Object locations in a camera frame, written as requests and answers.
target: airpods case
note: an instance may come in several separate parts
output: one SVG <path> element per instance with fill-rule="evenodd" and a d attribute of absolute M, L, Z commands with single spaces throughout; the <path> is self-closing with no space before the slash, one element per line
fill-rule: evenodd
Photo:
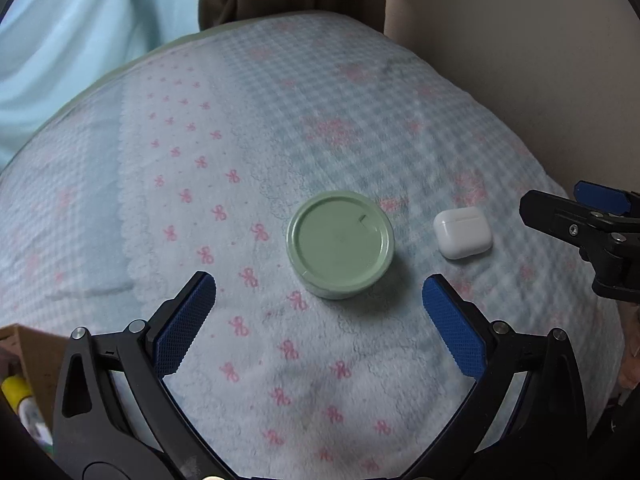
<path fill-rule="evenodd" d="M 484 253 L 494 243 L 489 222 L 477 207 L 442 211 L 434 218 L 433 229 L 440 252 L 449 260 Z"/>

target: light blue curtain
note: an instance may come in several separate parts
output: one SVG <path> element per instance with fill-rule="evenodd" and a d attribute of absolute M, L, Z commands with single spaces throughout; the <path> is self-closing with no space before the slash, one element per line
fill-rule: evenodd
<path fill-rule="evenodd" d="M 198 0 L 14 0 L 0 23 L 0 170 L 105 73 L 198 31 Z"/>

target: checkered fabric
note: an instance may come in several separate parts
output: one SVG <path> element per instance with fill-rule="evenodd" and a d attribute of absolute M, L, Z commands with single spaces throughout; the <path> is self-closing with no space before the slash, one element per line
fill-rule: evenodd
<path fill-rule="evenodd" d="M 49 152 L 64 163 L 33 171 Z M 304 291 L 284 243 L 296 208 L 332 189 L 375 200 L 396 236 L 386 275 L 339 302 Z M 0 182 L 0 240 L 17 244 L 0 259 L 0 316 L 121 330 L 206 270 L 216 306 L 166 382 L 216 452 L 242 476 L 393 477 L 472 384 L 422 307 L 430 274 L 519 332 L 564 327 L 591 428 L 604 408 L 622 354 L 615 305 L 593 295 L 574 248 L 524 227 L 529 189 L 562 194 L 411 52 L 335 14 L 269 18 L 139 62 L 18 155 Z M 48 200 L 41 216 L 34 196 Z M 494 246 L 447 261 L 433 218 L 471 205 Z"/>

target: wrinkled sheet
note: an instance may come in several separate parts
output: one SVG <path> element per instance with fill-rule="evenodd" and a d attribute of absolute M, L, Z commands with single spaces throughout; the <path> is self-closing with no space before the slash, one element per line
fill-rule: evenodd
<path fill-rule="evenodd" d="M 378 202 L 396 236 L 386 275 L 337 302 L 302 288 L 284 242 L 299 204 L 331 189 Z M 393 477 L 472 386 L 422 307 L 440 272 L 489 320 L 564 327 L 592 428 L 622 354 L 618 313 L 575 248 L 524 227 L 529 189 L 563 194 L 411 52 L 335 14 L 261 20 L 140 61 L 18 154 L 0 176 L 0 324 L 122 330 L 206 270 L 216 305 L 165 380 L 212 448 L 243 476 Z M 449 262 L 431 223 L 470 205 L 494 247 Z"/>

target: green jar lid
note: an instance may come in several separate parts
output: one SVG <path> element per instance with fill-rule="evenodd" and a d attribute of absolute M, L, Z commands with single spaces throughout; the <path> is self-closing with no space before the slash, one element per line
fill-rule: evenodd
<path fill-rule="evenodd" d="M 351 191 L 316 195 L 287 229 L 287 254 L 303 285 L 330 300 L 354 296 L 379 280 L 391 264 L 394 245 L 382 209 Z"/>

